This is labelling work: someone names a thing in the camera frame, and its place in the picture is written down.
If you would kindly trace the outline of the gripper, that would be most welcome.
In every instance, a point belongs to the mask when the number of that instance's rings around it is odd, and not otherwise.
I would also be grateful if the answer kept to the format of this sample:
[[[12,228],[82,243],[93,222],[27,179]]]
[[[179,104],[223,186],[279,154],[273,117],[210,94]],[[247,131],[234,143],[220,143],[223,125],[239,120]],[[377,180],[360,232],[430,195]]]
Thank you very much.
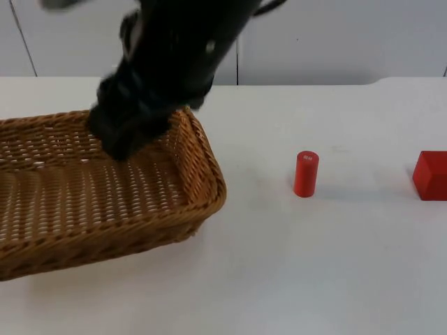
[[[86,125],[109,157],[125,161],[164,135],[174,112],[200,108],[211,86],[208,82],[197,92],[180,90],[161,96],[131,65],[121,64],[101,80]]]

